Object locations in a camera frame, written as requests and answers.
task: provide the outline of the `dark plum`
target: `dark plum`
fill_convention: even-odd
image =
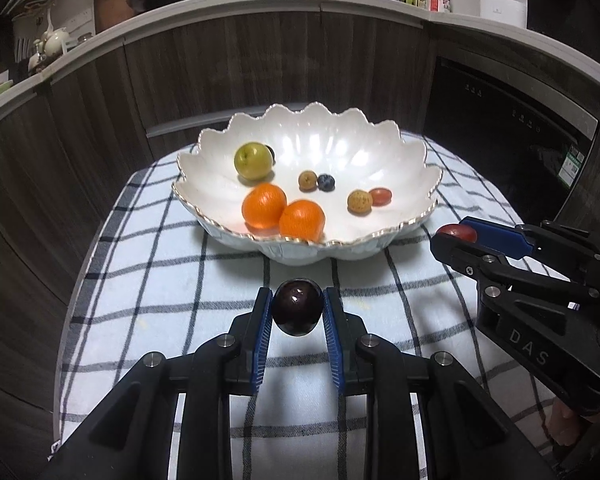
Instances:
[[[273,151],[273,148],[271,146],[269,146],[268,144],[265,144],[265,146],[271,153],[271,158],[273,159],[273,165],[275,166],[276,165],[276,153]]]
[[[278,287],[271,303],[271,315],[282,332],[307,335],[322,315],[322,291],[317,283],[296,278]]]

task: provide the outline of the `white countertop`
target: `white countertop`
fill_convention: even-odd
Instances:
[[[91,60],[147,36],[223,16],[285,10],[342,12],[419,26],[431,22],[480,30],[507,38],[560,59],[600,85],[600,64],[568,45],[542,34],[464,14],[429,12],[395,0],[184,0],[140,14],[97,34],[53,62],[39,74],[0,95],[0,120],[35,95],[37,86],[53,83]]]

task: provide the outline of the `scalloped bowl rim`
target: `scalloped bowl rim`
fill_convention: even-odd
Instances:
[[[204,130],[202,130],[200,132],[199,136],[198,136],[198,142],[195,144],[195,146],[197,146],[198,149],[200,149],[200,142],[201,142],[202,136],[204,135],[205,132],[211,131],[211,132],[214,132],[214,133],[226,134],[229,131],[229,129],[231,128],[231,125],[232,125],[234,119],[237,116],[247,116],[247,117],[251,118],[252,120],[259,121],[259,120],[262,120],[263,118],[265,118],[266,115],[269,113],[269,111],[272,110],[273,108],[284,108],[286,111],[288,111],[291,114],[301,114],[302,112],[304,112],[305,110],[307,110],[307,108],[309,108],[311,106],[319,106],[321,108],[324,108],[324,110],[326,110],[329,114],[331,114],[333,116],[336,116],[336,117],[340,117],[341,115],[349,112],[350,110],[355,110],[355,111],[359,112],[365,118],[365,120],[366,120],[366,122],[368,124],[371,124],[373,126],[376,126],[378,124],[383,124],[383,123],[393,123],[395,125],[395,129],[398,132],[398,136],[400,137],[400,140],[402,140],[402,134],[400,132],[400,128],[398,127],[398,124],[395,123],[395,121],[384,120],[381,123],[372,123],[372,122],[370,122],[366,118],[365,113],[362,110],[360,110],[359,108],[347,108],[347,110],[344,110],[343,112],[337,114],[335,112],[331,112],[322,103],[315,101],[315,102],[309,103],[302,110],[298,110],[298,111],[290,110],[285,105],[272,104],[271,106],[269,106],[265,110],[265,112],[260,117],[253,117],[253,116],[250,116],[249,114],[246,114],[244,112],[235,113],[234,115],[232,115],[231,119],[229,119],[229,123],[227,124],[227,126],[226,126],[226,128],[224,130],[215,130],[215,129],[212,129],[212,128],[205,128]],[[428,149],[426,143],[423,140],[421,140],[421,139],[413,139],[412,142],[421,142],[424,145],[424,150],[425,151],[424,151],[424,160],[422,161],[422,164],[424,166],[427,166],[426,165],[426,160],[427,160],[427,153],[428,153],[429,149]],[[181,155],[184,155],[184,156],[196,156],[196,154],[195,153],[180,152],[180,153],[178,153],[178,155],[176,157],[176,163],[178,165],[178,171],[180,173],[179,176],[182,176],[182,181],[181,182],[184,182],[187,179],[187,175],[186,175],[185,171],[182,169],[182,164],[180,162]],[[438,189],[438,186],[439,186],[440,182],[442,181],[443,170],[442,170],[442,168],[438,168],[438,170],[439,170],[440,174],[438,175],[438,179],[436,180],[436,183],[433,185],[433,187],[427,193],[427,197],[428,198],[430,198],[436,192],[436,190]],[[424,210],[422,213],[420,213],[419,215],[417,215],[416,217],[410,218],[408,220],[403,220],[402,222],[400,222],[398,225],[395,225],[395,226],[390,226],[390,227],[386,227],[386,228],[383,228],[383,229],[379,229],[377,231],[373,231],[373,232],[369,233],[368,235],[364,235],[364,236],[356,238],[355,240],[352,240],[352,241],[343,242],[342,240],[331,239],[331,240],[327,240],[325,242],[311,242],[311,241],[308,241],[308,240],[304,240],[302,238],[286,237],[286,236],[282,236],[280,234],[278,234],[278,235],[269,235],[269,236],[259,236],[259,235],[254,235],[252,233],[239,233],[239,232],[233,231],[233,230],[231,230],[231,229],[223,226],[222,224],[219,224],[218,222],[216,222],[212,218],[209,218],[202,211],[200,211],[200,208],[198,206],[193,205],[191,202],[189,202],[189,200],[187,200],[178,191],[178,189],[176,187],[177,183],[178,183],[178,177],[176,177],[176,180],[174,180],[171,183],[171,190],[178,197],[178,199],[191,212],[194,213],[194,215],[196,216],[196,218],[198,218],[198,220],[202,220],[203,222],[211,224],[214,227],[216,227],[217,229],[220,229],[222,232],[225,232],[225,233],[227,233],[227,234],[229,234],[231,236],[234,236],[236,238],[242,238],[242,239],[251,240],[252,242],[255,242],[255,243],[277,243],[277,244],[279,244],[280,242],[286,242],[286,243],[291,243],[291,244],[295,244],[295,245],[311,246],[311,247],[316,247],[316,248],[351,247],[351,246],[359,245],[359,244],[362,244],[362,243],[367,242],[369,240],[373,240],[374,238],[379,238],[379,237],[382,237],[382,236],[385,236],[385,235],[388,235],[388,234],[393,234],[393,233],[398,234],[406,226],[413,225],[416,222],[418,222],[419,220],[422,220],[423,218],[426,218],[438,206],[438,199],[435,198],[431,202],[431,205],[426,210]]]

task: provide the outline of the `wooden cabinet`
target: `wooden cabinet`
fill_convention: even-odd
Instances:
[[[125,46],[145,128],[320,98],[320,18],[268,12],[192,23]]]
[[[131,174],[154,160],[122,47],[52,84],[48,100],[75,175],[104,220]]]
[[[229,16],[125,50],[145,128],[232,108],[320,101],[414,129],[435,60],[421,28],[329,12]]]
[[[99,223],[46,99],[1,120],[0,234],[64,304]]]
[[[356,107],[372,122],[391,119],[414,130],[433,75],[428,35],[411,25],[335,13],[323,13],[322,34],[322,102],[334,112]]]
[[[189,146],[190,144],[198,142],[198,136],[205,128],[212,128],[214,130],[222,131],[226,128],[226,126],[227,122],[224,121],[217,124],[207,124],[206,126],[186,128],[185,130],[179,130],[169,134],[150,137],[148,139],[149,145],[151,146],[151,151],[154,153],[155,160],[158,160],[165,155],[177,152],[185,146]]]
[[[0,234],[0,389],[51,410],[66,307]]]
[[[54,441],[52,420],[52,412],[0,390],[0,464],[18,480],[34,480],[44,469]]]
[[[0,459],[22,479],[36,477],[53,442],[65,312],[0,234]]]

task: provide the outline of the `white bowl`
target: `white bowl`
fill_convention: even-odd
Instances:
[[[269,180],[289,203],[304,198],[322,207],[321,243],[252,232],[244,223],[242,200],[251,187],[238,179],[234,154],[251,140],[273,148],[276,163]],[[260,118],[235,114],[222,132],[203,130],[192,153],[178,154],[183,179],[173,183],[173,191],[202,227],[229,247],[260,251],[291,266],[327,257],[361,260],[415,229],[435,208],[442,170],[426,166],[426,156],[422,140],[403,139],[393,121],[371,124],[357,108],[332,114],[320,103],[299,112],[273,105]],[[300,191],[304,170],[333,175],[335,190]],[[352,215],[349,193],[374,187],[390,189],[391,203],[366,216]]]

